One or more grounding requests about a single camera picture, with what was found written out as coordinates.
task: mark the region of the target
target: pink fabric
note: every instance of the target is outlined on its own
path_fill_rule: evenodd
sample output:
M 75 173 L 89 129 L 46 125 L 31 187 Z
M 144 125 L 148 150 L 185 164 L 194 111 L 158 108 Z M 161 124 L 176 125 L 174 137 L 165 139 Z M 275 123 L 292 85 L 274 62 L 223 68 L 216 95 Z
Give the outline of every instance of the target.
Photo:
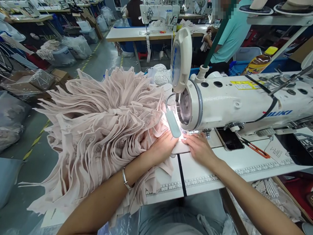
M 27 209 L 44 214 L 59 208 L 70 214 L 102 182 L 145 152 L 161 136 L 167 123 L 162 116 L 164 90 L 150 84 L 142 72 L 115 68 L 98 82 L 78 70 L 79 79 L 69 80 L 65 92 L 48 91 L 55 104 L 41 100 L 44 113 L 53 123 L 47 127 L 48 143 L 59 154 L 51 174 L 41 183 L 45 194 Z M 172 174 L 168 159 L 151 168 L 128 192 L 110 225 L 118 217 L 135 213 L 146 202 L 146 193 L 160 189 L 154 171 L 161 167 Z

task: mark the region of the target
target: yellow floor line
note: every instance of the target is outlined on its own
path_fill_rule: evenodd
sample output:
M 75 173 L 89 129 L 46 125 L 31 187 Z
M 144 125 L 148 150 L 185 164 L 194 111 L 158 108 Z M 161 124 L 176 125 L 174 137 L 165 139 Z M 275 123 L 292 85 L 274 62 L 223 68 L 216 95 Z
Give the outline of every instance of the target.
M 105 37 L 108 35 L 108 33 L 109 33 L 109 31 L 107 31 L 107 32 L 104 34 L 103 37 L 105 38 Z M 84 66 L 81 68 L 81 71 L 83 71 L 83 70 L 86 68 L 86 65 L 89 63 L 91 57 L 94 55 L 94 53 L 95 53 L 96 50 L 98 49 L 100 43 L 101 43 L 101 40 L 98 42 L 98 45 L 96 46 L 96 48 L 94 49 L 94 51 L 91 53 L 91 55 L 90 55 L 90 56 L 88 57 L 88 59 L 86 60 Z M 120 65 L 120 66 L 122 66 L 122 65 L 123 65 L 123 56 L 122 56 L 122 59 L 121 59 L 121 65 Z M 41 136 L 42 136 L 42 133 L 44 132 L 45 128 L 49 125 L 49 123 L 50 123 L 50 120 L 48 120 L 48 121 L 46 122 L 46 124 L 44 125 L 44 127 L 43 127 L 42 130 L 40 131 L 39 136 L 37 137 L 37 139 L 34 140 L 32 146 L 30 147 L 30 150 L 27 152 L 27 154 L 25 154 L 23 160 L 26 160 L 26 159 L 29 157 L 29 155 L 32 153 L 33 148 L 35 147 L 35 145 L 36 145 L 36 144 L 38 143 L 38 141 L 40 140 L 40 138 L 41 138 Z
M 123 60 L 124 60 L 124 56 L 122 55 L 120 67 L 123 66 Z
M 49 125 L 50 120 L 48 119 L 48 121 L 46 122 L 46 124 L 44 125 L 44 127 L 42 128 L 42 130 L 39 133 L 39 136 L 37 137 L 37 139 L 34 140 L 32 146 L 30 147 L 30 150 L 27 152 L 27 154 L 25 154 L 25 156 L 23 157 L 23 160 L 25 161 L 26 158 L 29 157 L 29 155 L 32 153 L 33 148 L 35 147 L 35 145 L 38 143 L 38 141 L 40 140 L 42 133 L 44 132 L 45 128 Z

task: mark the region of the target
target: plastic bottle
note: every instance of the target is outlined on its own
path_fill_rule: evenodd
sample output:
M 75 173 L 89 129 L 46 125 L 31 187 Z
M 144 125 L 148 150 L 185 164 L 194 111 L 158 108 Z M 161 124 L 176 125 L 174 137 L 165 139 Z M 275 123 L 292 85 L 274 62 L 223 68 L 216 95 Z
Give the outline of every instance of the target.
M 255 57 L 244 69 L 241 75 L 261 73 L 271 63 L 271 56 L 274 55 L 277 50 L 277 47 L 269 47 L 264 54 Z

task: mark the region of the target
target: juki logo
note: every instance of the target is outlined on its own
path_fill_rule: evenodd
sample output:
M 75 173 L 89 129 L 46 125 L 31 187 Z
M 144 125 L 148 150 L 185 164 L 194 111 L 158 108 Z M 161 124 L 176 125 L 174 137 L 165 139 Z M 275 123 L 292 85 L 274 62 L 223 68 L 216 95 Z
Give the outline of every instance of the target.
M 287 110 L 287 111 L 279 111 L 279 112 L 270 112 L 267 117 L 274 117 L 274 116 L 282 116 L 282 115 L 288 115 L 292 112 L 293 110 Z

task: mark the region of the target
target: warning label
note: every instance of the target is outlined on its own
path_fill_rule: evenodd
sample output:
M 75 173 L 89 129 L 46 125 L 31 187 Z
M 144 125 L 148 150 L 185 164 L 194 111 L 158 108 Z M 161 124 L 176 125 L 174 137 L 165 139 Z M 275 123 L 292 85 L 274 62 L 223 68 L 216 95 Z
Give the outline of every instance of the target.
M 253 81 L 231 81 L 232 84 L 234 84 L 238 90 L 253 90 L 253 89 L 259 89 L 260 86 L 255 84 Z

